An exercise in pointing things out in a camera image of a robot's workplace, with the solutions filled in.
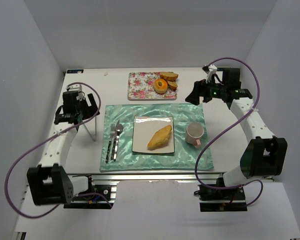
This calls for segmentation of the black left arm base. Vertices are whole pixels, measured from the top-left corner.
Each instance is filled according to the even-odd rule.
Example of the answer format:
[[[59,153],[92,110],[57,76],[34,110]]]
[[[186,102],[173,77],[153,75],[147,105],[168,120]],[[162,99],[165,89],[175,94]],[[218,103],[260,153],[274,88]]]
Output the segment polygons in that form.
[[[115,202],[117,186],[114,183],[92,182],[88,190],[76,195],[64,209],[110,210]]]

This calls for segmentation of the metal serving tongs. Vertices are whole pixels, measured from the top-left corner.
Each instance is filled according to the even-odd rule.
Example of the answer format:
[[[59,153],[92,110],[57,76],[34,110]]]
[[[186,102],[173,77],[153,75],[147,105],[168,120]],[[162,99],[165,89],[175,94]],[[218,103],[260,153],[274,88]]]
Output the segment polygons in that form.
[[[90,122],[83,124],[83,127],[86,133],[92,139],[92,141],[96,142],[97,141],[97,117],[94,117],[93,120],[91,120]]]

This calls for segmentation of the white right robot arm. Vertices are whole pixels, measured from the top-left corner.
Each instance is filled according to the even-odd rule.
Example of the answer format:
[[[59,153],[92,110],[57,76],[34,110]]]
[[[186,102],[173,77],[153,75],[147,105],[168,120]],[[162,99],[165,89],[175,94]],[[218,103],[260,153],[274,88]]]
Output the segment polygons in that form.
[[[217,67],[204,66],[206,78],[195,81],[186,102],[199,105],[212,99],[221,99],[236,116],[241,126],[247,147],[240,158],[239,165],[221,175],[221,189],[244,186],[252,179],[279,176],[282,173],[288,143],[283,137],[276,137],[269,130],[256,109],[256,101],[248,89],[241,87],[240,69],[226,67],[222,78],[217,76]]]

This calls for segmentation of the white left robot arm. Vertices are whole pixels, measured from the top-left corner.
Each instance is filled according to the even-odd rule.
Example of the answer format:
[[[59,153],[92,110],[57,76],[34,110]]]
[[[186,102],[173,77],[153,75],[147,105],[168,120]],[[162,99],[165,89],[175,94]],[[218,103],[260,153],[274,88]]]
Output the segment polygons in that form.
[[[92,188],[87,176],[70,177],[64,166],[79,123],[90,119],[98,107],[93,94],[85,94],[76,84],[62,94],[63,104],[54,117],[53,134],[36,167],[27,171],[27,180],[36,206],[69,204],[73,198]]]

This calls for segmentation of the long yellow bread loaf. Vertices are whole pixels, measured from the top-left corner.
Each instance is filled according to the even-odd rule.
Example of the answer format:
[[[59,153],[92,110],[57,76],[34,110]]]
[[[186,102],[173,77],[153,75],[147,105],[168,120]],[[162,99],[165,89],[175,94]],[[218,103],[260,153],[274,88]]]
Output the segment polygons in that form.
[[[153,137],[147,144],[147,149],[152,151],[165,146],[169,142],[171,133],[172,133],[171,125],[167,125],[161,128],[153,135]]]

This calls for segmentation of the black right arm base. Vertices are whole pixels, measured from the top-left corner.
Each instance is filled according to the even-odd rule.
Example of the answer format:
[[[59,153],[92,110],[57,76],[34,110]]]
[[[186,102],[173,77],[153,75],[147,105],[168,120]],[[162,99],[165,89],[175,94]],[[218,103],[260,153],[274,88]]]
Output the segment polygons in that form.
[[[212,212],[246,212],[246,196],[243,189],[216,190],[198,185],[194,196],[199,197],[200,211]]]

